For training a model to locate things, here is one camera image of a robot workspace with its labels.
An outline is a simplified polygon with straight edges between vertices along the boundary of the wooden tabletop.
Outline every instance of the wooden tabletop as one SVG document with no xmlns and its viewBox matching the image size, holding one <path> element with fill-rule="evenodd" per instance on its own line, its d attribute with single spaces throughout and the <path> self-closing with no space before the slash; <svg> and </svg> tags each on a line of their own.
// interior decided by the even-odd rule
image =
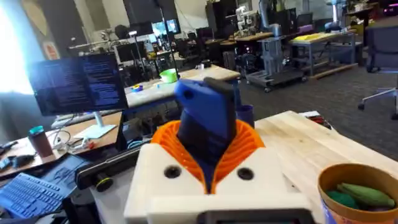
<svg viewBox="0 0 398 224">
<path fill-rule="evenodd" d="M 206 40 L 205 44 L 214 44 L 214 43 L 220 43 L 221 41 L 223 41 L 224 39 L 213 39 L 213 40 Z"/>
<path fill-rule="evenodd" d="M 93 149 L 83 149 L 83 150 L 79 150 L 79 151 L 76 151 L 76 152 L 69 151 L 69 153 L 71 153 L 71 154 L 81 154 L 81 153 L 84 153 L 84 152 L 87 152 L 87 151 L 90 151 L 90 150 L 95 150 L 95 149 L 99 149 L 99 148 L 104 147 L 104 146 L 109 146 L 109 145 L 115 144 L 116 140 L 118 138 L 118 133 L 119 133 L 119 128 L 118 127 L 120 125 L 121 116 L 122 116 L 122 112 L 118 112 L 118 113 L 107 115 L 107 116 L 103 117 L 103 121 L 104 121 L 105 125 L 107 125 L 107 124 L 115 124 L 116 127 L 114 129 L 112 129 L 110 132 L 106 133 L 102 138 L 100 138 L 100 139 L 92 139 L 91 141 L 94 142 L 94 144 L 95 144 Z M 71 134 L 70 142 L 73 142 L 73 141 L 76 141 L 76 139 L 73 139 L 74 135 L 78 134 L 79 132 L 81 132 L 82 130 L 90 127 L 93 124 L 96 124 L 95 119 L 92 119 L 92 120 L 86 121 L 86 122 L 82 122 L 82 123 L 79 123 L 79 124 L 74 124 L 74 125 L 68 126 L 66 128 L 63 128 L 63 130 L 68 131 Z M 55 138 L 55 134 L 52 134 L 52 133 L 54 133 L 54 131 L 46 132 L 46 135 L 49 136 L 49 142 L 50 142 L 51 146 L 53 146 L 53 140 Z M 68 140 L 68 134 L 67 133 L 60 132 L 58 136 L 61 138 L 61 140 L 63 142 Z M 32 145 L 30 144 L 30 141 L 28 140 L 28 138 L 19 139 L 17 141 L 18 141 L 18 144 L 13 146 L 10 151 L 8 151 L 4 155 L 2 155 L 1 159 L 6 158 L 8 156 L 21 156 L 21 155 L 33 155 L 33 154 L 35 154 L 35 150 L 32 147 Z M 20 167 L 18 169 L 14 169 L 12 167 L 9 167 L 5 171 L 0 172 L 0 178 L 5 176 L 5 175 L 13 174 L 15 172 L 21 172 L 21 171 L 29 169 L 29 168 L 40 166 L 40 165 L 45 164 L 47 162 L 52 162 L 52 161 L 58 159 L 59 157 L 61 157 L 62 155 L 64 155 L 65 153 L 67 153 L 67 152 L 64 151 L 64 150 L 61 150 L 61 151 L 54 150 L 52 156 L 41 158 L 39 155 L 37 155 L 37 156 L 35 156 L 34 161 L 32 161 L 30 164 L 27 164 L 26 166 Z"/>
<path fill-rule="evenodd" d="M 203 80 L 206 77 L 213 77 L 218 80 L 232 80 L 240 76 L 239 72 L 212 65 L 210 68 L 192 69 L 179 73 L 181 78 L 192 80 Z M 154 101 L 162 100 L 174 95 L 175 83 L 164 83 L 159 79 L 142 83 L 144 90 L 132 92 L 130 88 L 125 89 L 129 108 L 135 108 Z"/>
<path fill-rule="evenodd" d="M 224 40 L 220 42 L 220 45 L 222 46 L 229 46 L 229 45 L 234 45 L 236 44 L 236 41 L 234 40 Z"/>
<path fill-rule="evenodd" d="M 398 178 L 396 161 L 292 111 L 256 121 L 256 131 L 266 147 L 277 151 L 287 181 L 310 199 L 318 223 L 325 222 L 317 183 L 326 167 L 367 164 Z"/>
<path fill-rule="evenodd" d="M 255 35 L 250 35 L 247 37 L 240 37 L 240 38 L 236 38 L 236 41 L 255 41 L 255 40 L 261 40 L 261 39 L 265 39 L 268 37 L 272 37 L 273 33 L 271 32 L 264 32 L 264 33 L 258 33 Z"/>
</svg>

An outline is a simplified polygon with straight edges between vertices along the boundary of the blue keyboard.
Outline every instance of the blue keyboard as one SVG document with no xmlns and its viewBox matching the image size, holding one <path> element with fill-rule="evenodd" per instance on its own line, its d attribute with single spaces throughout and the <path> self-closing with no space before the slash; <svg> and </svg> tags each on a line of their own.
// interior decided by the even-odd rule
<svg viewBox="0 0 398 224">
<path fill-rule="evenodd" d="M 0 205 L 15 217 L 30 218 L 56 211 L 70 190 L 20 173 L 0 189 Z"/>
</svg>

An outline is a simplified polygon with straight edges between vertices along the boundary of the blue object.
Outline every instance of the blue object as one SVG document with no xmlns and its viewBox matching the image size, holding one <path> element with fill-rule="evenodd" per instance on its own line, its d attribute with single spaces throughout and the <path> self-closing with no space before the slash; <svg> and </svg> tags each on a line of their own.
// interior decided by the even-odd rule
<svg viewBox="0 0 398 224">
<path fill-rule="evenodd" d="M 236 108 L 236 119 L 244 121 L 254 128 L 253 105 L 242 105 Z"/>
<path fill-rule="evenodd" d="M 174 93 L 184 107 L 177 137 L 202 168 L 210 192 L 215 167 L 236 135 L 233 87 L 214 78 L 179 80 Z"/>
<path fill-rule="evenodd" d="M 64 187 L 72 191 L 76 187 L 75 171 L 89 162 L 79 156 L 72 154 L 65 154 L 58 159 L 61 161 L 56 167 L 52 168 L 46 173 L 42 180 L 56 184 L 59 187 Z"/>
<path fill-rule="evenodd" d="M 20 173 L 0 189 L 0 205 L 15 217 L 30 218 L 56 211 L 70 190 Z"/>
</svg>

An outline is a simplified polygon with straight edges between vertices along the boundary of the monitor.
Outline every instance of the monitor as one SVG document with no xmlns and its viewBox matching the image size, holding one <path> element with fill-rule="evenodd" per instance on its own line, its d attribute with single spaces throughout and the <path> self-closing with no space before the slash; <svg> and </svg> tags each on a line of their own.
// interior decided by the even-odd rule
<svg viewBox="0 0 398 224">
<path fill-rule="evenodd" d="M 167 21 L 167 27 L 169 28 L 169 32 L 172 32 L 174 34 L 179 34 L 180 33 L 180 28 L 178 21 L 176 19 L 171 19 Z M 163 22 L 156 22 L 152 24 L 152 29 L 154 31 L 154 34 L 158 37 L 160 35 L 165 35 L 166 34 L 166 27 L 164 26 Z"/>
<path fill-rule="evenodd" d="M 137 37 L 154 33 L 152 30 L 152 23 L 149 21 L 130 24 L 129 32 L 131 31 L 136 31 L 137 34 L 135 34 L 135 36 Z"/>
<path fill-rule="evenodd" d="M 115 125 L 104 125 L 97 111 L 127 108 L 114 54 L 46 60 L 29 65 L 27 74 L 44 116 L 94 112 L 97 125 L 77 136 L 100 138 Z"/>
<path fill-rule="evenodd" d="M 149 34 L 148 37 L 149 37 L 149 41 L 151 43 L 156 43 L 157 42 L 157 38 L 156 38 L 155 34 Z"/>
<path fill-rule="evenodd" d="M 128 62 L 131 60 L 136 60 L 140 59 L 140 56 L 142 58 L 146 58 L 147 54 L 145 51 L 145 44 L 143 41 L 138 41 L 138 51 L 137 51 L 137 46 L 136 43 L 132 44 L 124 44 L 117 46 L 116 49 L 118 50 L 118 56 L 121 62 Z"/>
<path fill-rule="evenodd" d="M 199 28 L 197 29 L 197 36 L 200 39 L 214 39 L 214 32 L 210 27 Z"/>
</svg>

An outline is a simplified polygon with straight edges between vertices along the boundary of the lab equipment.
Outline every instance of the lab equipment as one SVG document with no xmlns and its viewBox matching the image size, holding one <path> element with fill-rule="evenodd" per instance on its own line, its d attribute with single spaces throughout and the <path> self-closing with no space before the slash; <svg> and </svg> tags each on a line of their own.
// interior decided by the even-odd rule
<svg viewBox="0 0 398 224">
<path fill-rule="evenodd" d="M 0 205 L 15 217 L 29 218 L 56 211 L 69 193 L 63 187 L 20 173 L 0 189 Z"/>
<path fill-rule="evenodd" d="M 276 152 L 236 120 L 232 86 L 179 80 L 175 95 L 181 120 L 142 146 L 126 223 L 315 223 L 310 202 L 287 191 Z"/>
</svg>

